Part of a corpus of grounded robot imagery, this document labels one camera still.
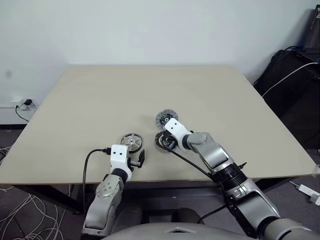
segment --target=transparent gear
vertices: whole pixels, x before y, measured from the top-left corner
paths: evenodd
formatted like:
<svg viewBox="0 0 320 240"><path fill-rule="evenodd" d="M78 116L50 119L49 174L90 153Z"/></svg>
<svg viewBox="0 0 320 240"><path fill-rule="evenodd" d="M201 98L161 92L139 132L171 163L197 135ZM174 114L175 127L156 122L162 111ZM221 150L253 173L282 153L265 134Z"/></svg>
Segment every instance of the transparent gear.
<svg viewBox="0 0 320 240"><path fill-rule="evenodd" d="M138 152L142 147L142 137L136 133L128 133L121 139L120 144L127 145L130 154Z"/></svg>
<svg viewBox="0 0 320 240"><path fill-rule="evenodd" d="M171 109L165 109L157 114L155 117L155 124L160 130L165 130L165 125L171 118L179 120L178 114L171 110Z"/></svg>

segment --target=white device on floor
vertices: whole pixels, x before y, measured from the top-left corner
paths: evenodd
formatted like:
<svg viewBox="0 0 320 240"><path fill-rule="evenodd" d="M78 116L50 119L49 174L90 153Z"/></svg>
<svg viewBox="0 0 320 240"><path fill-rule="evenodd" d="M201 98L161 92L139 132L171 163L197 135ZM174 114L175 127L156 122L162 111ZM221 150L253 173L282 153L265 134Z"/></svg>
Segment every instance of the white device on floor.
<svg viewBox="0 0 320 240"><path fill-rule="evenodd" d="M85 218L83 234L96 236L97 239L106 237L106 240L250 240L258 237L262 240L319 240L319 236L307 227L291 219L281 218L274 204L254 181L241 171L243 165L238 166L209 133L188 131L174 118L178 116L174 113L172 110L162 111L157 116L156 122L161 125L158 126L161 132L156 135L156 145L184 159L220 184L226 207L247 236L185 222L136 225L110 235L115 221L115 210L121 201L121 192L131 177L126 152L128 148L123 145L113 145L111 148L112 173L96 189L95 199ZM173 150L176 147L197 153L210 173L177 154Z"/></svg>
<svg viewBox="0 0 320 240"><path fill-rule="evenodd" d="M293 185L295 185L295 188L298 189L300 192L307 194L310 196L310 202L314 203L315 205L320 206L320 193L311 189L310 187L307 187L303 184L295 184L294 182L290 181Z"/></svg>

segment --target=gear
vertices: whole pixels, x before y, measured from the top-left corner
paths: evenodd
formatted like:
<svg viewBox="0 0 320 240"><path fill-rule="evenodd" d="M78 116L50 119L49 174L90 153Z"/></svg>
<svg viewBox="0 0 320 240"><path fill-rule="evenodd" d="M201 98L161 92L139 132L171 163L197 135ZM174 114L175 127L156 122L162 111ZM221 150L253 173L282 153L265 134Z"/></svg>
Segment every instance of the gear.
<svg viewBox="0 0 320 240"><path fill-rule="evenodd" d="M165 130L165 125L171 118L179 120L178 114L175 111L171 109L165 109L157 114L155 117L155 124L160 130Z"/></svg>
<svg viewBox="0 0 320 240"><path fill-rule="evenodd" d="M155 135L155 145L160 149L168 151L168 149L174 149L177 145L176 139L169 134L168 131L162 131Z"/></svg>

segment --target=white cable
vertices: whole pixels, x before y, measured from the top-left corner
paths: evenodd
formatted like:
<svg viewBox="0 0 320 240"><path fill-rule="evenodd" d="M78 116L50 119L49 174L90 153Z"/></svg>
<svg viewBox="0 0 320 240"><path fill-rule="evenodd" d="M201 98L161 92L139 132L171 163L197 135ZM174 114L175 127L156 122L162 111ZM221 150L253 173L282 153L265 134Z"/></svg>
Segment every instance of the white cable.
<svg viewBox="0 0 320 240"><path fill-rule="evenodd" d="M33 197L29 194L29 198L31 199L31 201L33 201ZM10 220L7 222L7 224L5 225L5 228L3 230L3 233L2 233L2 236L1 236L1 240L4 239L4 236L5 236L5 233L6 233L6 230L7 230L7 227L9 226L10 222L12 221L12 219L15 217L15 215L19 212L19 210L21 208L23 208L26 204L28 204L30 202L30 200L27 200L25 203L23 203L13 214L12 214L12 217L10 218ZM3 227L3 225L5 224L6 221L4 221L0 227L0 231Z"/></svg>
<svg viewBox="0 0 320 240"><path fill-rule="evenodd" d="M36 233L34 233L35 232L35 230L37 230L40 226L41 226L41 224L43 223L43 221L44 221L44 219L45 219L45 217L46 217L46 213L47 213L47 208L46 208L46 205L45 205L45 203L43 202L43 201L40 201L41 203L42 203L42 205L43 205L43 211L44 211L44 214L42 215L42 219L41 219L41 221L39 222L39 224L30 232L30 233L28 233L25 237L26 238L28 238L28 237L32 237L32 235L34 235L33 237L35 237L37 234Z"/></svg>
<svg viewBox="0 0 320 240"><path fill-rule="evenodd" d="M71 184L69 184L69 191L68 191L68 196L70 197L70 195L71 195ZM60 225L62 223L62 220L64 219L65 214L66 214L66 209L64 209L63 214L61 216L61 219L60 219L60 222L59 222L59 225L58 225L58 228L57 228L58 231L60 229Z"/></svg>
<svg viewBox="0 0 320 240"><path fill-rule="evenodd" d="M6 191L8 191L8 190L10 190L10 189L13 189L13 188L14 188L14 186L9 187L9 188L0 188L0 191L6 192Z"/></svg>
<svg viewBox="0 0 320 240"><path fill-rule="evenodd" d="M53 230L57 230L57 228L46 228L46 229L43 229L41 233L49 230L53 231ZM57 232L60 233L61 239L64 240L64 235L62 234L62 232L60 230L57 230Z"/></svg>
<svg viewBox="0 0 320 240"><path fill-rule="evenodd" d="M37 240L43 240L41 236L37 236L37 233L31 233L28 236L25 236L23 240L33 240L34 238Z"/></svg>
<svg viewBox="0 0 320 240"><path fill-rule="evenodd" d="M7 220L7 219L11 216L11 214L13 214L14 212L16 212L16 211L18 210L18 208L21 207L22 204L27 204L27 201L30 202L31 199L29 199L29 198L30 198L30 197L28 196L28 197L25 198L22 202L20 202L20 203L18 204L18 206L16 206L15 209L13 209L6 218L0 220L0 223L3 222L3 221L5 221L5 220Z"/></svg>
<svg viewBox="0 0 320 240"><path fill-rule="evenodd" d="M9 149L9 148L12 148L12 146L7 146L7 147L4 147L4 148L1 148L0 151L1 151L1 150L6 150L6 149Z"/></svg>
<svg viewBox="0 0 320 240"><path fill-rule="evenodd" d="M58 227L58 222L57 222L57 219L58 219L58 209L57 209L57 206L54 205L54 206L55 206L55 211L56 211L56 218L54 219L53 217L51 217L51 216L49 216L49 215L46 215L44 212L42 212L42 210L38 207L38 205L35 203L35 201L34 201L33 199L32 199L32 201L33 201L35 207L36 207L43 215L45 215L47 218L52 219L52 220L54 221L53 228L51 229L51 232L49 233L49 235L48 235L48 236L46 237L46 239L45 239L45 240L48 240L49 237L50 237L50 235L51 235L51 233L53 232L54 228L55 228L56 226Z"/></svg>
<svg viewBox="0 0 320 240"><path fill-rule="evenodd" d="M4 161L4 159L6 158L8 152L9 152L9 149L4 149L4 148L2 148L1 150L3 150L3 151L6 150L6 152L5 152L5 153L2 152L2 155L4 154L4 156L2 156L2 158L1 158L1 160L0 160L0 165L2 164L2 162Z"/></svg>
<svg viewBox="0 0 320 240"><path fill-rule="evenodd" d="M275 86L277 86L279 83L281 83L283 80L287 79L288 77L290 77L292 74L294 74L295 72L299 71L300 69L303 69L306 66L312 65L312 64L318 64L317 62L310 62L307 63L299 68L297 68L296 70L294 70L293 72L289 73L287 76L285 76L284 78L282 78L280 81L278 81L276 84L274 84L272 87L270 87L263 95L262 97L264 97L271 89L273 89Z"/></svg>

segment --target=power outlet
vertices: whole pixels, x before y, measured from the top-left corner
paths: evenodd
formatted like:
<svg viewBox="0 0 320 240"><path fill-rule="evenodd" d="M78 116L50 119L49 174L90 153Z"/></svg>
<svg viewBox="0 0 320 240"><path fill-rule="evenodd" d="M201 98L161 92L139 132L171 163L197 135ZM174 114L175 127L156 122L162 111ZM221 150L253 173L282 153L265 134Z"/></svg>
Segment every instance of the power outlet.
<svg viewBox="0 0 320 240"><path fill-rule="evenodd" d="M10 104L12 107L21 106L25 102L24 98L22 96L14 96L12 100L10 101Z"/></svg>

